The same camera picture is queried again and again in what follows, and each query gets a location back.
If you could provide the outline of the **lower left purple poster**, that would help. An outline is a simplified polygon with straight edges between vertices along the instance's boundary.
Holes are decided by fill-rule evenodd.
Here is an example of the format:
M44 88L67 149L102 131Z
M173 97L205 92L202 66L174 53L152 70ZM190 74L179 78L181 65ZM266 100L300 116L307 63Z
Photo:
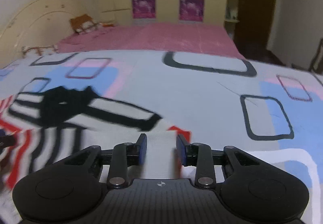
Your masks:
M145 25L156 22L155 0L132 0L132 23Z

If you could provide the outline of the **brown white pillow near headboard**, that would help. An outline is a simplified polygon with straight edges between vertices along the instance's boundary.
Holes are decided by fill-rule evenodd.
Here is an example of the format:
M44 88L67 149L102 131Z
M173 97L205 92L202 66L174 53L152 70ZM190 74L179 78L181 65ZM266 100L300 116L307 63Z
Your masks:
M41 46L41 47L27 47L21 48L23 58L34 56L47 56L58 53L57 45Z

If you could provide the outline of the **cream arched headboard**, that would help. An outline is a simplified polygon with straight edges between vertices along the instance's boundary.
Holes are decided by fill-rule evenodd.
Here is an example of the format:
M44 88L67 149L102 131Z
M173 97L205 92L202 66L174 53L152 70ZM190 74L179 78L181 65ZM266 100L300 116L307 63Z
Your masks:
M53 45L73 34L70 19L88 11L78 0L34 0L1 31L1 67L22 58L21 48Z

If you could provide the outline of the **orange white patterned pillow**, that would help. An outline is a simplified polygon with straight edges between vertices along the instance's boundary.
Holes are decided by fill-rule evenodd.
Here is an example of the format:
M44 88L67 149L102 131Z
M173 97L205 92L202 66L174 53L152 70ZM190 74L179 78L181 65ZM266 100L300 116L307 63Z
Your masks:
M69 23L76 34L90 33L100 27L100 24L87 14L72 18L69 20Z

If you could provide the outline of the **dark wooden chair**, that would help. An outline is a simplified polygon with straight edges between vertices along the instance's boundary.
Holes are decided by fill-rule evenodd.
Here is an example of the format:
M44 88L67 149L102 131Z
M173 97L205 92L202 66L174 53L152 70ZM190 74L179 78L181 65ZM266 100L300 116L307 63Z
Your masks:
M323 66L322 66L322 56L323 54L323 38L320 39L317 51L311 60L309 71L314 72L316 74L322 74Z

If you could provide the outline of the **purple poster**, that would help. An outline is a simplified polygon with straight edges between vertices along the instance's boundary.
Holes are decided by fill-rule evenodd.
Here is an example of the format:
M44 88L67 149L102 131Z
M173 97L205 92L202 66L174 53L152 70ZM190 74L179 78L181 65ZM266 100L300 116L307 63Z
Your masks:
M180 0L179 20L203 22L204 0Z
M132 0L132 23L145 25L156 22L155 0Z

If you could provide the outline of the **pink bed sheet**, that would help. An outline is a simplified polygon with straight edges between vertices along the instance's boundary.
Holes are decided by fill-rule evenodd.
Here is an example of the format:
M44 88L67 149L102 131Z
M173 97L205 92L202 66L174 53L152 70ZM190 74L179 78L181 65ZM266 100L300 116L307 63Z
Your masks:
M59 53L95 50L157 50L199 53L243 59L221 26L152 23L102 27L73 34L57 43Z

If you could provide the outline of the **dark brown wooden door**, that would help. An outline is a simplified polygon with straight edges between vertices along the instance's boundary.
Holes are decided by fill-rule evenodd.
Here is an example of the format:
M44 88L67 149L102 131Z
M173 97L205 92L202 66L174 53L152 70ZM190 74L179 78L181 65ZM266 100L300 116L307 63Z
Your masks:
M276 0L239 0L234 43L245 58L263 60L272 27Z

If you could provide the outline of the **lower right purple poster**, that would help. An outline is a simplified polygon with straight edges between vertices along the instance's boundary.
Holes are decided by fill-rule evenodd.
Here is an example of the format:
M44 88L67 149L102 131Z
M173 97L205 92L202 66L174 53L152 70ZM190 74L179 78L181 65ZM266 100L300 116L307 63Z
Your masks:
M204 0L180 0L179 20L203 22Z

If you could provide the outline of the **striped knit children's sweater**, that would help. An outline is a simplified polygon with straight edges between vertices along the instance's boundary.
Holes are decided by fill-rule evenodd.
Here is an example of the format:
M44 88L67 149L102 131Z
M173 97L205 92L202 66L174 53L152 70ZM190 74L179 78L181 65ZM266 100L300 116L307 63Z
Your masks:
M137 105L104 98L92 88L63 87L46 92L20 92L1 100L1 130L14 133L16 144L1 150L1 189L37 170L91 146L112 148L148 137L148 155L159 176L175 167L172 150L176 136L191 133L161 115Z

